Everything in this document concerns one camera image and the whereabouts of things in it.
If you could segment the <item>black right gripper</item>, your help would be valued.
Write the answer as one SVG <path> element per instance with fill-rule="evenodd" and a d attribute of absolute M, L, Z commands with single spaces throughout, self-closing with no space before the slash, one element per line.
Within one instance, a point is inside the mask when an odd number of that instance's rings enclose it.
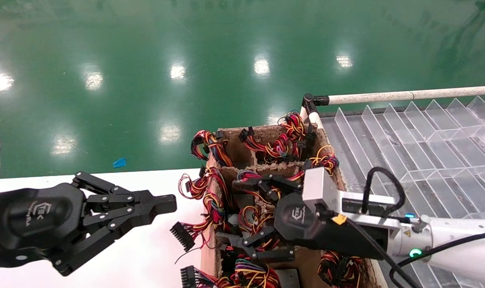
<path fill-rule="evenodd" d="M 350 224 L 320 219 L 316 207 L 303 201 L 303 185 L 276 174 L 257 175 L 232 182 L 236 191 L 259 196 L 264 202 L 278 202 L 274 226 L 232 227 L 217 231 L 216 242 L 222 257 L 245 258 L 262 263 L 295 259 L 295 246 L 310 250 L 334 250 L 348 256 L 383 260 L 377 246 L 389 252 L 389 208 L 387 196 L 369 196 L 367 214 L 360 214 L 362 193 L 341 193 L 322 212 L 334 211 L 358 224 L 376 242 L 371 244 Z"/>

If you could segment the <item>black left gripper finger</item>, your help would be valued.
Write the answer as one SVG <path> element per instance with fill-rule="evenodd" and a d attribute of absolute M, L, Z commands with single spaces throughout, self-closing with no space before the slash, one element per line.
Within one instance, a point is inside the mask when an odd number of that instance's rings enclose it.
<path fill-rule="evenodd" d="M 129 191 L 83 171 L 76 173 L 72 186 L 92 193 L 83 200 L 81 216 L 85 220 L 153 220 L 177 210 L 173 194 L 154 196 L 148 190 Z"/>

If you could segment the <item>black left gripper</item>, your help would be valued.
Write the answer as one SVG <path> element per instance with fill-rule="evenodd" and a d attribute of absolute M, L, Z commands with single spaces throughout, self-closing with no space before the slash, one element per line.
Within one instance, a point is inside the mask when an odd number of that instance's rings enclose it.
<path fill-rule="evenodd" d="M 81 220 L 84 193 L 71 184 L 0 192 L 0 268 L 49 259 L 69 276 L 135 227 L 155 208 L 120 208 Z"/>

